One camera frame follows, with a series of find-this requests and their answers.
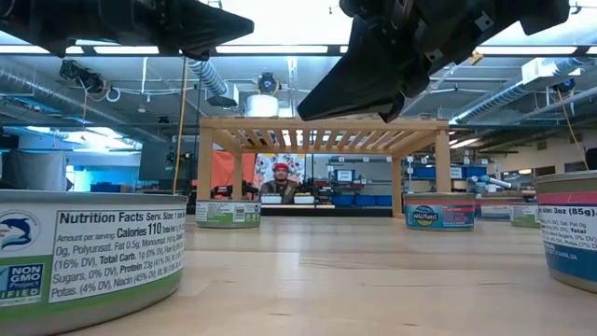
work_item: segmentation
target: wooden frame structure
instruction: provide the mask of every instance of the wooden frame structure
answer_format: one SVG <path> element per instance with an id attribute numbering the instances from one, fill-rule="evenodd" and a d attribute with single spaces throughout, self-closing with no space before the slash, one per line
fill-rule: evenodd
<path id="1" fill-rule="evenodd" d="M 234 157 L 234 200 L 242 197 L 243 153 L 384 154 L 392 157 L 394 217 L 402 216 L 400 160 L 436 145 L 437 192 L 451 191 L 448 121 L 204 117 L 201 119 L 197 199 L 210 198 L 213 143 Z M 308 141 L 303 141 L 308 134 Z"/>

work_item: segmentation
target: wooden slat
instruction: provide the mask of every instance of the wooden slat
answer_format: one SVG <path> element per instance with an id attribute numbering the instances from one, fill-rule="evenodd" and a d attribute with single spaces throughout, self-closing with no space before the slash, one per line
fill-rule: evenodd
<path id="1" fill-rule="evenodd" d="M 349 120 L 349 119 L 327 119 L 304 122 L 301 119 L 268 119 L 268 118 L 231 118 L 231 117 L 203 117 L 202 127 L 215 129 L 254 129 L 267 128 L 274 130 L 301 130 L 305 127 L 322 130 L 344 130 L 344 131 L 400 131 L 400 130 L 448 130 L 447 120 L 420 120 L 420 119 L 396 119 L 388 124 L 381 120 Z"/>
<path id="2" fill-rule="evenodd" d="M 288 130 L 288 135 L 290 136 L 290 146 L 292 148 L 297 147 L 297 130 Z"/>
<path id="3" fill-rule="evenodd" d="M 315 150 L 319 150 L 321 147 L 321 143 L 324 142 L 324 133 L 326 130 L 317 130 L 317 135 L 315 138 Z"/>
<path id="4" fill-rule="evenodd" d="M 388 132 L 386 132 L 375 143 L 373 143 L 373 145 L 371 145 L 371 149 L 378 148 L 381 145 L 387 143 L 395 135 L 396 135 L 396 131 L 388 131 Z"/>
<path id="5" fill-rule="evenodd" d="M 331 149 L 334 145 L 336 145 L 336 138 L 338 137 L 339 133 L 340 131 L 338 130 L 332 130 L 332 134 L 330 134 L 327 138 L 326 149 Z"/>
<path id="6" fill-rule="evenodd" d="M 424 133 L 421 132 L 419 136 L 412 139 L 408 143 L 405 143 L 403 146 L 394 150 L 394 155 L 398 157 L 404 157 L 409 154 L 414 153 L 415 151 L 425 148 L 433 143 L 436 142 L 436 133 Z"/>
<path id="7" fill-rule="evenodd" d="M 282 134 L 282 130 L 273 130 L 276 133 L 276 140 L 278 140 L 278 144 L 280 147 L 286 147 L 286 140 L 284 140 L 284 135 Z"/>
<path id="8" fill-rule="evenodd" d="M 302 147 L 307 150 L 311 145 L 311 130 L 302 130 Z"/>
<path id="9" fill-rule="evenodd" d="M 398 133 L 394 138 L 392 138 L 392 140 L 390 140 L 387 144 L 385 144 L 383 146 L 383 148 L 387 149 L 389 147 L 392 147 L 393 145 L 399 143 L 400 141 L 402 141 L 402 139 L 409 136 L 410 134 L 411 134 L 411 132 L 409 132 L 409 131 L 402 131 L 402 132 Z"/>
<path id="10" fill-rule="evenodd" d="M 228 131 L 214 130 L 214 142 L 230 154 L 236 155 L 242 152 L 241 143 L 234 139 Z"/>
<path id="11" fill-rule="evenodd" d="M 314 149 L 313 147 L 305 149 L 304 147 L 263 147 L 263 148 L 247 148 L 243 151 L 244 153 L 290 153 L 290 154 L 346 154 L 346 147 L 339 149 L 338 146 L 334 146 L 331 149 L 320 147 Z M 385 154 L 390 155 L 392 151 L 389 149 L 356 149 L 350 153 L 354 154 Z"/>
<path id="12" fill-rule="evenodd" d="M 270 131 L 265 129 L 260 129 L 259 131 L 261 132 L 261 136 L 263 137 L 263 140 L 265 140 L 265 143 L 268 144 L 268 146 L 273 146 L 273 140 L 271 139 Z"/>
<path id="13" fill-rule="evenodd" d="M 365 143 L 361 146 L 361 149 L 367 149 L 367 147 L 371 144 L 373 144 L 373 142 L 375 142 L 375 140 L 379 139 L 380 136 L 382 136 L 383 131 L 375 131 L 373 132 L 372 135 L 369 136 L 369 138 L 367 138 L 367 140 L 365 141 Z"/>
<path id="14" fill-rule="evenodd" d="M 342 136 L 340 142 L 338 143 L 338 149 L 343 149 L 344 146 L 346 146 L 346 144 L 348 144 L 348 140 L 351 139 L 351 136 L 353 136 L 353 134 L 354 134 L 353 131 L 344 132 L 344 135 Z"/>
<path id="15" fill-rule="evenodd" d="M 361 131 L 357 133 L 353 139 L 353 142 L 351 142 L 351 144 L 348 146 L 348 149 L 354 150 L 356 148 L 356 145 L 358 145 L 358 143 L 361 142 L 361 140 L 367 135 L 367 133 L 367 131 Z"/>
<path id="16" fill-rule="evenodd" d="M 253 143 L 254 143 L 253 146 L 255 146 L 255 147 L 263 147 L 263 145 L 261 145 L 261 141 L 259 140 L 259 137 L 257 137 L 257 134 L 255 134 L 255 132 L 253 130 L 244 129 L 244 132 L 253 141 Z"/>
<path id="17" fill-rule="evenodd" d="M 245 145 L 246 147 L 250 147 L 251 143 L 249 142 L 249 140 L 246 139 L 246 136 L 244 136 L 243 133 L 241 133 L 241 131 L 239 130 L 230 130 L 230 132 L 232 133 L 232 135 L 236 136 L 236 138 L 243 143 L 243 145 Z"/>

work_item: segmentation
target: fluorescent light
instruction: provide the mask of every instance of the fluorescent light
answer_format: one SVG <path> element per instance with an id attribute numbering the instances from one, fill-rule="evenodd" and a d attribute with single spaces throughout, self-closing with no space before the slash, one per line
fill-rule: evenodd
<path id="1" fill-rule="evenodd" d="M 465 146 L 471 145 L 476 142 L 478 142 L 478 139 L 468 139 L 468 140 L 461 142 L 460 144 L 455 144 L 455 145 L 451 146 L 451 148 L 456 149 L 456 148 L 460 148 L 460 147 L 465 147 Z"/>
<path id="2" fill-rule="evenodd" d="M 27 130 L 33 132 L 40 132 L 40 133 L 50 133 L 51 129 L 49 127 L 35 127 L 35 126 L 27 126 Z"/>
<path id="3" fill-rule="evenodd" d="M 327 53 L 327 46 L 219 46 L 218 53 Z"/>
<path id="4" fill-rule="evenodd" d="M 81 47 L 68 47 L 66 49 L 67 55 L 83 54 L 83 53 L 85 53 L 85 51 L 83 51 L 83 48 L 81 48 Z"/>
<path id="5" fill-rule="evenodd" d="M 49 51 L 38 46 L 0 46 L 0 53 L 38 53 L 46 54 Z"/>
<path id="6" fill-rule="evenodd" d="M 533 46 L 519 46 L 519 47 L 477 47 L 476 52 L 482 55 L 569 55 L 576 51 L 576 47 L 533 47 Z"/>
<path id="7" fill-rule="evenodd" d="M 99 54 L 108 55 L 144 55 L 144 54 L 159 54 L 158 47 L 144 46 L 144 47 L 127 47 L 127 46 L 110 46 L 110 47 L 93 47 L 95 52 Z"/>

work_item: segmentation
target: person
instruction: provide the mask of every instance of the person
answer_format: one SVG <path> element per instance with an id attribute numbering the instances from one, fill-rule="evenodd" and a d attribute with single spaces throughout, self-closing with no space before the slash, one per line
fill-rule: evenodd
<path id="1" fill-rule="evenodd" d="M 282 204 L 294 203 L 299 183 L 288 179 L 288 165 L 285 163 L 275 163 L 272 170 L 273 180 L 261 186 L 259 199 L 263 194 L 276 193 L 282 196 Z"/>

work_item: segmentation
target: white label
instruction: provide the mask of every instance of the white label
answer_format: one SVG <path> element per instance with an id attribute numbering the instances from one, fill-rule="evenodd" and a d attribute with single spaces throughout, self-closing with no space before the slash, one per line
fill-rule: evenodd
<path id="1" fill-rule="evenodd" d="M 185 208 L 58 210 L 49 303 L 147 284 L 183 267 Z"/>
<path id="2" fill-rule="evenodd" d="M 463 178 L 463 170 L 458 167 L 450 168 L 450 178 L 460 179 Z"/>
<path id="3" fill-rule="evenodd" d="M 544 242 L 597 251 L 594 207 L 540 205 L 538 217 Z"/>

